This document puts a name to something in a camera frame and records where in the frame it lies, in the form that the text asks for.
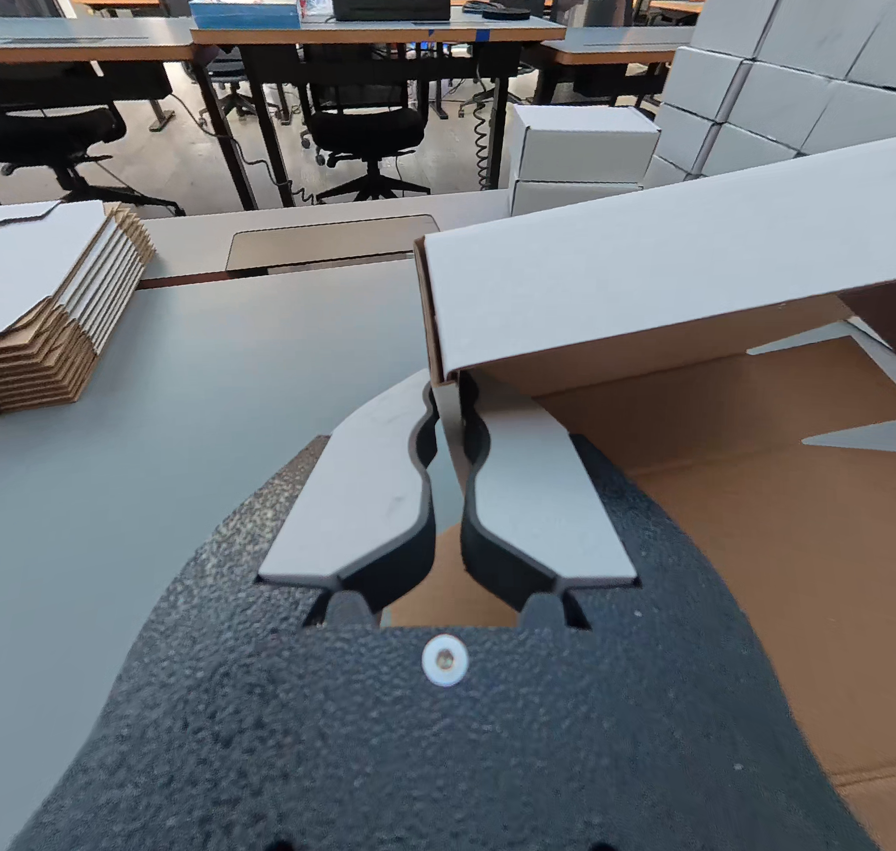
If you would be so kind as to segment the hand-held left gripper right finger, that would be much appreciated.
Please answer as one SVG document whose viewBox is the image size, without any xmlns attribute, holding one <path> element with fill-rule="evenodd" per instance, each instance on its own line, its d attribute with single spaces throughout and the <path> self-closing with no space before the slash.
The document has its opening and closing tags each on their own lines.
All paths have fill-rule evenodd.
<svg viewBox="0 0 896 851">
<path fill-rule="evenodd" d="M 469 575 L 516 612 L 536 594 L 633 586 L 633 561 L 570 432 L 490 375 L 464 375 L 461 396 Z"/>
</svg>

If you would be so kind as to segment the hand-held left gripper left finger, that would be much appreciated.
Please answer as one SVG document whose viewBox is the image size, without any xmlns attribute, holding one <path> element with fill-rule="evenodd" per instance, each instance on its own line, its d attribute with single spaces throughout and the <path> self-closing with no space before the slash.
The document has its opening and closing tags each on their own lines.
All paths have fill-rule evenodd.
<svg viewBox="0 0 896 851">
<path fill-rule="evenodd" d="M 382 610 L 430 572 L 434 505 L 427 466 L 437 408 L 427 369 L 342 420 L 257 573 L 262 581 L 360 594 Z"/>
</svg>

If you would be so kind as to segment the white and brown cardboard box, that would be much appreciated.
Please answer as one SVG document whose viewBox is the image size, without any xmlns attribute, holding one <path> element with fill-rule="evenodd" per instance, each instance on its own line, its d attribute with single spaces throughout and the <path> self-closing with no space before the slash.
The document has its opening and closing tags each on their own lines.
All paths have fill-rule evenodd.
<svg viewBox="0 0 896 851">
<path fill-rule="evenodd" d="M 572 435 L 629 587 L 400 599 L 395 758 L 432 848 L 894 842 L 894 140 L 427 235 L 434 397 Z"/>
</svg>

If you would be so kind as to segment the white folded box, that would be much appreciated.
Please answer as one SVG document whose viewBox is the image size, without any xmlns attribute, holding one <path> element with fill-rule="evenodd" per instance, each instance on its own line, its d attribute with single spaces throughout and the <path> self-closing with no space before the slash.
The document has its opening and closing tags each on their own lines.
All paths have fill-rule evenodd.
<svg viewBox="0 0 896 851">
<path fill-rule="evenodd" d="M 597 201 L 643 190 L 643 181 L 557 182 L 508 180 L 510 216 L 522 216 L 584 202 Z"/>
<path fill-rule="evenodd" d="M 633 106 L 512 105 L 508 180 L 638 185 L 661 130 Z"/>
</svg>

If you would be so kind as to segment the blue flat box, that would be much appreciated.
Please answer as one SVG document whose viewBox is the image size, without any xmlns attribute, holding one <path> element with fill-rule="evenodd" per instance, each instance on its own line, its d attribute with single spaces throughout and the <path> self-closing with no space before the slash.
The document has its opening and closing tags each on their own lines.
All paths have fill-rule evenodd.
<svg viewBox="0 0 896 851">
<path fill-rule="evenodd" d="M 189 0 L 196 27 L 212 30 L 299 29 L 296 0 Z"/>
</svg>

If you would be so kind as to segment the stack of flat cardboard sheets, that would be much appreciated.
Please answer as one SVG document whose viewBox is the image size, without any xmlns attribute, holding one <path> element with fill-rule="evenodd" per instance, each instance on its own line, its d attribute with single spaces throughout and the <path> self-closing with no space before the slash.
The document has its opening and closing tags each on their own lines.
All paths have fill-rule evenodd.
<svg viewBox="0 0 896 851">
<path fill-rule="evenodd" d="M 81 397 L 156 254 L 120 203 L 1 208 L 1 410 Z"/>
</svg>

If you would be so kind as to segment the black office chair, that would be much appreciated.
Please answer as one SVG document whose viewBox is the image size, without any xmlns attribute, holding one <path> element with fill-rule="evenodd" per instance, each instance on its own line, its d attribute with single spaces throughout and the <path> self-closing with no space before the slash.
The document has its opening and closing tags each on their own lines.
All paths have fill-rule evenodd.
<svg viewBox="0 0 896 851">
<path fill-rule="evenodd" d="M 118 102 L 162 99 L 172 93 L 163 62 L 113 61 L 3 63 L 1 66 L 2 174 L 19 168 L 51 169 L 64 202 L 96 200 L 159 206 L 185 216 L 176 202 L 129 186 L 90 184 L 77 170 L 99 162 L 91 146 L 125 137 Z"/>
<path fill-rule="evenodd" d="M 390 87 L 398 99 L 387 100 L 386 108 L 345 108 L 340 94 L 347 86 L 326 87 L 299 84 L 298 96 L 305 128 L 312 142 L 327 154 L 325 164 L 335 167 L 342 161 L 359 161 L 365 173 L 349 182 L 315 194 L 315 204 L 354 195 L 355 202 L 395 199 L 398 193 L 431 195 L 431 189 L 384 174 L 383 160 L 397 160 L 415 151 L 425 138 L 428 115 L 419 106 L 409 106 L 408 90 Z"/>
</svg>

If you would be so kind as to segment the wood-edged grey desk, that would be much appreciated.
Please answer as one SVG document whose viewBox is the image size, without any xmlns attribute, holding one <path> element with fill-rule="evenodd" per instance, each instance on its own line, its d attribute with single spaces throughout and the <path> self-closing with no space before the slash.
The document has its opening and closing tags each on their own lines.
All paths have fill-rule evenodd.
<svg viewBox="0 0 896 851">
<path fill-rule="evenodd" d="M 254 98 L 263 85 L 297 88 L 307 128 L 313 86 L 419 85 L 419 112 L 429 115 L 429 84 L 445 79 L 491 80 L 485 187 L 497 189 L 509 100 L 509 80 L 522 51 L 562 40 L 566 27 L 543 18 L 489 20 L 453 8 L 448 21 L 336 21 L 315 16 L 297 28 L 192 28 L 199 47 L 238 48 Z"/>
<path fill-rule="evenodd" d="M 694 26 L 567 28 L 563 39 L 523 50 L 522 61 L 539 78 L 532 103 L 549 105 L 561 84 L 588 101 L 633 96 L 641 106 L 663 93 L 676 51 L 690 43 Z"/>
<path fill-rule="evenodd" d="M 2 111 L 53 110 L 147 101 L 151 131 L 174 116 L 165 63 L 191 61 L 194 23 L 178 18 L 1 20 Z"/>
</svg>

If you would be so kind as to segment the black flat device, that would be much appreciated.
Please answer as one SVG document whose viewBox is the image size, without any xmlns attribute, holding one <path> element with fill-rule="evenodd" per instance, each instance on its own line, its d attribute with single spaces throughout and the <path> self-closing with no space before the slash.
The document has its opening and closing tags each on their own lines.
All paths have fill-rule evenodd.
<svg viewBox="0 0 896 851">
<path fill-rule="evenodd" d="M 336 21 L 440 22 L 452 16 L 452 0 L 331 0 Z"/>
</svg>

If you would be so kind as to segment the stack of white boxes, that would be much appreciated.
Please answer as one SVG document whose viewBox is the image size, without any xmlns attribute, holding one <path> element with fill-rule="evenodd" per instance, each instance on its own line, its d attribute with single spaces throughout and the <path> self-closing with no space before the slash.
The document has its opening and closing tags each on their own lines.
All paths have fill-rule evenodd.
<svg viewBox="0 0 896 851">
<path fill-rule="evenodd" d="M 643 188 L 895 135 L 895 0 L 704 0 Z"/>
</svg>

